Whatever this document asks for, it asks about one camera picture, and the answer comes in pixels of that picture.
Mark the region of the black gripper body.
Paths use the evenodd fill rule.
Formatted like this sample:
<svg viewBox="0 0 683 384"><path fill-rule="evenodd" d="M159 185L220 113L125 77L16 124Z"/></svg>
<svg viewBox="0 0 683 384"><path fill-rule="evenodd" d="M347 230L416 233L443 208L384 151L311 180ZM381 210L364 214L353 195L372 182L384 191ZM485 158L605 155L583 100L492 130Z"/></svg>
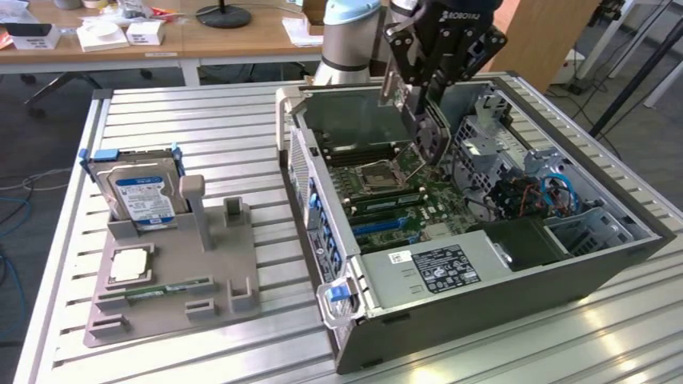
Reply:
<svg viewBox="0 0 683 384"><path fill-rule="evenodd" d="M428 24L431 32L429 47L424 49L431 52L437 29L443 26L464 27L475 25L484 29L495 26L493 14L501 4L501 1L421 1L413 14L413 22Z"/></svg>

